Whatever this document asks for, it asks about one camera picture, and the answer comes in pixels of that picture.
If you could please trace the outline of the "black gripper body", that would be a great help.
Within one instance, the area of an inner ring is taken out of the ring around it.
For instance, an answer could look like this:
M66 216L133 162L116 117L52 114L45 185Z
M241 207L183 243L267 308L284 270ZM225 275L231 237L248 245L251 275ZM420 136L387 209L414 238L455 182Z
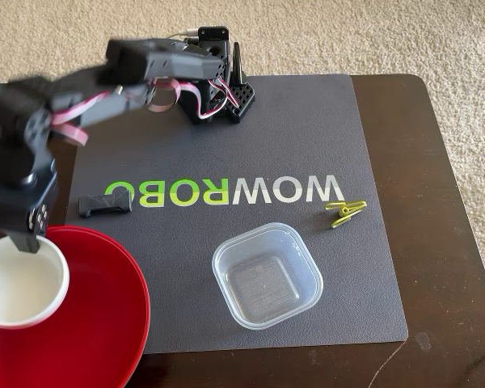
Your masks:
M43 169L25 186L11 188L0 184L0 230L43 235L56 197L54 169Z

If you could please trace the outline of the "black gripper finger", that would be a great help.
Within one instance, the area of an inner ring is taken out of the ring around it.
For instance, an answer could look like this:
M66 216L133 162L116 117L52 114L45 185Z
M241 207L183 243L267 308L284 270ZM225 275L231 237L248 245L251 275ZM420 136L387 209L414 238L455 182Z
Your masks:
M10 232L7 235L19 251L35 254L40 249L36 234Z

